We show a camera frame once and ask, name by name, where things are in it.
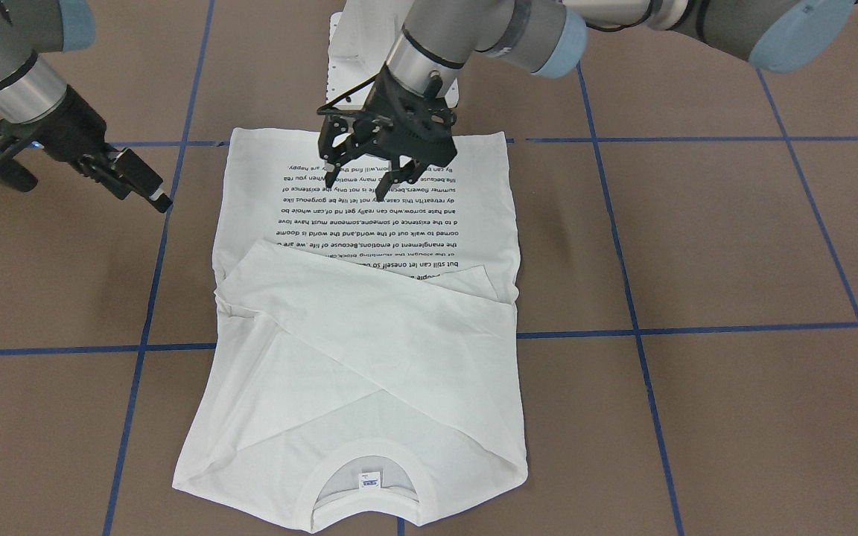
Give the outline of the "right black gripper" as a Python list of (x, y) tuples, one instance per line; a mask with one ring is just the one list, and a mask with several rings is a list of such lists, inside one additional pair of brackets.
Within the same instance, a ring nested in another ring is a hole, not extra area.
[(38, 180), (15, 156), (38, 143), (55, 162), (72, 166), (87, 179), (102, 184), (122, 200), (136, 193), (159, 213), (167, 213), (171, 198), (163, 179), (130, 148), (117, 150), (106, 142), (107, 123), (74, 88), (44, 118), (25, 124), (0, 120), (0, 185), (16, 192), (31, 192)]

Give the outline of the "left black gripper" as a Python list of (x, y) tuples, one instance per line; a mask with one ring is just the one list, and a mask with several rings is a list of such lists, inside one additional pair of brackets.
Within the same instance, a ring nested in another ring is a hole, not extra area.
[(413, 94), (384, 66), (369, 79), (317, 109), (323, 116), (319, 154), (325, 189), (349, 162), (369, 155), (390, 162), (375, 188), (384, 201), (396, 185), (415, 184), (429, 166), (449, 165), (457, 154), (455, 113), (444, 98)]

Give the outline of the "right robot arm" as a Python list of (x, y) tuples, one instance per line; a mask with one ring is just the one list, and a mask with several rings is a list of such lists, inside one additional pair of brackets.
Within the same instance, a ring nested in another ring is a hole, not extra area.
[(45, 60), (95, 38), (86, 1), (0, 1), (0, 185), (22, 193), (37, 186), (16, 156), (38, 145), (116, 198), (137, 194), (164, 213), (171, 198), (160, 175), (133, 150), (109, 144), (106, 120)]

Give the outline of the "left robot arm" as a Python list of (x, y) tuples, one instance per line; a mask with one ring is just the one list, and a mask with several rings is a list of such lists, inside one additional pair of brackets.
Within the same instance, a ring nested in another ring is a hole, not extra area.
[(384, 200), (457, 154), (445, 96), (473, 54), (556, 79), (575, 69), (590, 31), (674, 31), (754, 68), (791, 72), (820, 55), (848, 23), (851, 1), (398, 1), (402, 22), (379, 70), (319, 108), (319, 155), (330, 189), (355, 159), (388, 162), (375, 187)]

